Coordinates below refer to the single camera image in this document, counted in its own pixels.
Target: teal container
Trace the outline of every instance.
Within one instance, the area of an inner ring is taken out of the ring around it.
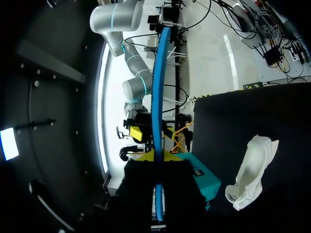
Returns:
[[[193,166],[193,177],[197,183],[201,194],[206,198],[206,210],[210,207],[219,190],[221,181],[198,160],[192,153],[177,154],[183,160],[188,160]]]

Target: robotic arm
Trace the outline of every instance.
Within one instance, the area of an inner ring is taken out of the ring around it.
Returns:
[[[122,3],[98,6],[90,17],[92,31],[103,36],[113,56],[125,54],[125,62],[134,75],[122,85],[126,98],[125,114],[132,117],[131,111],[135,109],[146,111],[142,99],[151,93],[152,73],[132,45],[133,41],[124,42],[122,32],[135,31],[139,27],[143,3],[144,0],[124,0]]]

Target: black wall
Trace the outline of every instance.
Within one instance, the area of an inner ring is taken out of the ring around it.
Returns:
[[[53,126],[16,131],[18,157],[5,162],[0,150],[0,205],[7,213],[0,222],[12,231],[21,227],[21,221],[28,222],[24,230],[60,227],[33,201],[28,187],[33,179],[45,184],[74,218],[104,201],[105,176],[95,148],[93,106],[104,40],[89,29],[89,16],[97,5],[96,0],[68,0],[52,9],[45,1],[13,1],[3,7],[6,47],[2,57],[6,59],[1,67],[0,130],[28,124],[29,113],[31,121],[56,119]],[[35,64],[29,68],[27,60],[21,69],[23,58],[16,54],[21,39],[86,75],[86,83],[59,76],[54,80],[52,70],[41,69],[44,72],[38,75]],[[39,87],[31,88],[35,80]]]

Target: white cloth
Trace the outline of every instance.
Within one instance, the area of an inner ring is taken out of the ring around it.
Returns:
[[[236,177],[235,185],[228,185],[225,196],[236,210],[252,203],[262,192],[261,178],[272,162],[278,147],[278,140],[254,136],[247,144],[244,160]]]

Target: screw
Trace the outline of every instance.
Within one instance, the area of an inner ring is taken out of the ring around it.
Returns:
[[[34,85],[35,85],[35,87],[39,87],[39,81],[36,80],[36,81],[34,82]]]

